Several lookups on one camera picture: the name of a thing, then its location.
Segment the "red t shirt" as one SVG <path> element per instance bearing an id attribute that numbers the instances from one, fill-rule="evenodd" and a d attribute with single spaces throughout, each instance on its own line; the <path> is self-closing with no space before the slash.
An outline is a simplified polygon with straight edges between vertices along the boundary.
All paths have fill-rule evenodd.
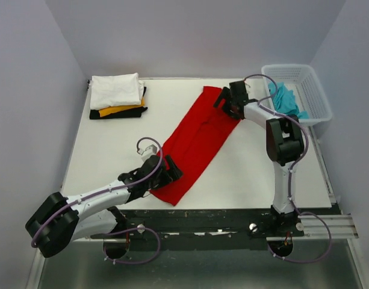
<path id="1" fill-rule="evenodd" d="M 226 87 L 205 86 L 172 135 L 163 144 L 163 154 L 172 158 L 183 176 L 171 184 L 151 191 L 163 202 L 177 205 L 192 188 L 224 145 L 239 120 L 228 116 L 214 104 Z"/>

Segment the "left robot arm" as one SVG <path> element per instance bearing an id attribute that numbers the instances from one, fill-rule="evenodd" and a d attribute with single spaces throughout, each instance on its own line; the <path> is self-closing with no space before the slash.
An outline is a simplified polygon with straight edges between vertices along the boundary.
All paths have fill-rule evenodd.
<path id="1" fill-rule="evenodd" d="M 50 194 L 25 224 L 31 246 L 46 258 L 60 253 L 77 238 L 108 234 L 120 237 L 125 230 L 123 220 L 102 213 L 143 197 L 145 192 L 163 188 L 183 176 L 181 169 L 168 155 L 153 155 L 143 165 L 120 174 L 108 185 L 88 193 L 65 197 Z"/>

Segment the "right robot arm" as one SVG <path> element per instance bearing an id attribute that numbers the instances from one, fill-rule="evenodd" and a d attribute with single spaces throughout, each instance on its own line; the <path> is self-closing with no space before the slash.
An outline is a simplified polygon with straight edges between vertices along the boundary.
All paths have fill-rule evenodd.
<path id="1" fill-rule="evenodd" d="M 296 211 L 293 175 L 297 163 L 306 155 L 308 136 L 297 116 L 273 111 L 257 99 L 249 99 L 244 81 L 222 88 L 214 107 L 234 119 L 246 119 L 265 129 L 266 153 L 274 167 L 272 208 L 278 214 Z"/>

